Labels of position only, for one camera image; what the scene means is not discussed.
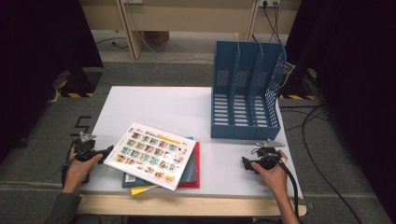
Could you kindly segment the black stand base striped tape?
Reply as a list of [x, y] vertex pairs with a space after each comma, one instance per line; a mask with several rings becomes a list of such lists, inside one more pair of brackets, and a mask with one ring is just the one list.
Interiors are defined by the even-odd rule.
[[282, 99], [314, 100], [315, 95], [306, 78], [297, 77], [293, 73], [293, 67], [287, 67], [284, 70], [278, 96]]
[[61, 97], [67, 98], [93, 97], [102, 74], [103, 69], [95, 67], [69, 72], [61, 83], [58, 93]]

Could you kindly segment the black curtain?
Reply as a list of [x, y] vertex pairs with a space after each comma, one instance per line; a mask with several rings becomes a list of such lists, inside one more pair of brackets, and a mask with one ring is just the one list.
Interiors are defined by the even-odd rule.
[[103, 65], [79, 0], [0, 0], [0, 163], [64, 71]]
[[396, 224], [396, 0], [300, 0], [287, 42]]

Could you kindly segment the red book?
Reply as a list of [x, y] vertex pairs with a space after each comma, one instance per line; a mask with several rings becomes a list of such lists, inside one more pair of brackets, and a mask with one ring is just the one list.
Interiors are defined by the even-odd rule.
[[178, 186], [180, 188], [199, 188], [201, 181], [200, 172], [200, 143], [197, 142]]

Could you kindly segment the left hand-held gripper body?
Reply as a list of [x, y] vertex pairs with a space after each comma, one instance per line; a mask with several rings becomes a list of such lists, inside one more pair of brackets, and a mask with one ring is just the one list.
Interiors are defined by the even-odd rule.
[[80, 133], [79, 137], [72, 142], [76, 160], [89, 161], [94, 156], [102, 154], [102, 151], [94, 150], [95, 138], [96, 136], [94, 134]]

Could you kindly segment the brown cardboard box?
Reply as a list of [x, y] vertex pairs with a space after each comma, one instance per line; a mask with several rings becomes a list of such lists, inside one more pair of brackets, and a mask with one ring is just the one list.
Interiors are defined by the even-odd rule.
[[145, 39], [154, 46], [162, 46], [169, 40], [169, 33], [165, 31], [145, 31]]

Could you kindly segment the person's left hand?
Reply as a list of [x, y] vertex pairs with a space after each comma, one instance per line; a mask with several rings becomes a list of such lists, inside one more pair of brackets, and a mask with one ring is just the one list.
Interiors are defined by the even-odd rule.
[[64, 179], [63, 193], [77, 193], [93, 166], [103, 157], [102, 154], [99, 154], [88, 161], [77, 161], [74, 156], [75, 149], [72, 147], [68, 160], [68, 170]]

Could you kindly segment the yellow book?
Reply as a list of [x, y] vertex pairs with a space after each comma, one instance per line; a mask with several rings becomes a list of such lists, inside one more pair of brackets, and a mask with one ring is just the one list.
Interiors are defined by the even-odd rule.
[[146, 192], [146, 191], [148, 191], [148, 190], [150, 190], [150, 189], [156, 189], [156, 188], [157, 188], [156, 185], [144, 186], [144, 187], [134, 187], [134, 188], [131, 188], [131, 194], [132, 194], [133, 196], [135, 196], [135, 195], [137, 195], [137, 194]]

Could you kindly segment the blue file rack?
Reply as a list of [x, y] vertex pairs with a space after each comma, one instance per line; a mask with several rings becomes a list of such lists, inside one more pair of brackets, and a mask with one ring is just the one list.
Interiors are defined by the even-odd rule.
[[211, 92], [211, 136], [275, 139], [276, 102], [287, 60], [281, 44], [218, 41]]

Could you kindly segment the dark blue book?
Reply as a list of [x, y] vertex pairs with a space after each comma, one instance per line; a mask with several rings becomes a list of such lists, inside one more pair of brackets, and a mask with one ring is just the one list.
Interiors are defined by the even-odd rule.
[[[140, 187], [152, 187], [153, 184], [124, 173], [121, 186], [124, 189], [135, 189]], [[179, 188], [199, 188], [200, 187], [200, 143], [196, 142], [193, 154], [190, 156], [186, 168], [180, 178]]]

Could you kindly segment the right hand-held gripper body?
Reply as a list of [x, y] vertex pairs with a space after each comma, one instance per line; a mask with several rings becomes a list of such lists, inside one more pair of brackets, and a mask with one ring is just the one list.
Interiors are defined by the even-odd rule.
[[265, 170], [271, 170], [277, 164], [284, 164], [286, 159], [276, 150], [277, 147], [283, 147], [283, 144], [273, 140], [259, 142], [257, 146], [251, 150], [251, 154], [256, 154], [259, 158], [255, 163], [258, 163], [260, 167]]

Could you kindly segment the white picture book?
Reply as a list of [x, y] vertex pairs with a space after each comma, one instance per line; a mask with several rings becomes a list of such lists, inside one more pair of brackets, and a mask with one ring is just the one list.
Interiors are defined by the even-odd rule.
[[195, 146], [189, 138], [134, 122], [104, 164], [175, 190]]

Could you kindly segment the person's right hand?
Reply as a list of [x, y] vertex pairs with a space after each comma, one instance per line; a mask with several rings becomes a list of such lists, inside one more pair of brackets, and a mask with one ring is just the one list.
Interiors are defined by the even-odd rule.
[[271, 170], [263, 169], [257, 162], [250, 164], [262, 176], [261, 186], [267, 186], [276, 197], [288, 196], [287, 174], [281, 165], [277, 164]]

